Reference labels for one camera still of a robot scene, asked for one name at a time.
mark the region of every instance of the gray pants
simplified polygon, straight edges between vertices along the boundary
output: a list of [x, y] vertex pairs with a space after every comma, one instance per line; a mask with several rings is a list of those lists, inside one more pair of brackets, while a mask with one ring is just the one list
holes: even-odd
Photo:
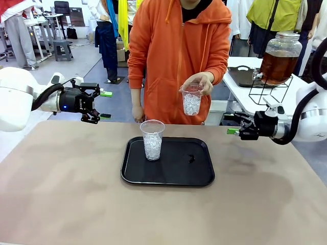
[[[247, 40], [236, 39], [233, 44], [233, 57], [248, 57], [250, 46], [247, 44]], [[253, 47], [251, 46], [249, 57], [256, 57], [256, 54], [253, 52]]]
[[22, 16], [11, 16], [5, 21], [6, 31], [18, 63], [23, 68], [35, 66], [36, 58], [29, 31]]

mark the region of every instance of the blue scarf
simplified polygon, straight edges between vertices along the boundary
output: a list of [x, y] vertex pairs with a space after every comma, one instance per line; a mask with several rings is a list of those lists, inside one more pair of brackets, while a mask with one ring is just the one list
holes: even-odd
[[111, 22], [113, 25], [114, 37], [117, 38], [118, 37], [118, 23], [116, 21], [116, 14], [113, 9], [112, 0], [107, 0], [107, 5], [108, 5], [110, 19], [111, 19]]

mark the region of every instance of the yellow jacket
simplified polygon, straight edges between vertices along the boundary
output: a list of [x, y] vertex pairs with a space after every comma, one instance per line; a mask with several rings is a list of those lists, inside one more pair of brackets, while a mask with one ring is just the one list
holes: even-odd
[[[254, 0], [247, 19], [263, 29], [267, 29], [275, 0]], [[275, 20], [271, 30], [274, 32], [293, 31], [295, 29], [301, 0], [279, 0]]]
[[[143, 0], [136, 0], [136, 8], [138, 9]], [[118, 1], [118, 32], [124, 42], [125, 51], [128, 50], [128, 14], [127, 0]]]

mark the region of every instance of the hoodie drawstring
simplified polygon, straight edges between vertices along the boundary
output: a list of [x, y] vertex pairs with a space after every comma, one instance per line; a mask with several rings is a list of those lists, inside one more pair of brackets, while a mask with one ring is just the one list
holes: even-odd
[[168, 12], [167, 12], [167, 16], [166, 16], [166, 19], [165, 19], [165, 22], [167, 24], [169, 23], [169, 20], [168, 19], [170, 17], [170, 13], [172, 12], [173, 3], [174, 3], [174, 0], [170, 0]]
[[207, 41], [207, 38], [208, 38], [209, 26], [210, 26], [210, 24], [208, 24], [208, 26], [206, 27], [206, 34], [205, 34], [205, 41], [204, 41], [202, 60], [201, 60], [201, 65], [200, 65], [200, 72], [202, 71], [202, 66], [203, 66], [203, 61], [204, 61], [204, 53], [205, 53], [206, 41]]

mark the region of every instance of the black shirt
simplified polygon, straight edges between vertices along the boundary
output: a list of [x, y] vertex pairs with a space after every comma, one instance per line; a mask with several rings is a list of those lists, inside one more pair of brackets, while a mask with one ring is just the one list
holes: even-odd
[[205, 10], [213, 0], [201, 0], [194, 9], [182, 8], [183, 23], [191, 19], [196, 19], [198, 15]]
[[310, 31], [312, 29], [312, 24], [315, 16], [320, 11], [322, 0], [307, 0], [308, 2], [308, 12], [306, 19], [302, 24], [302, 31]]

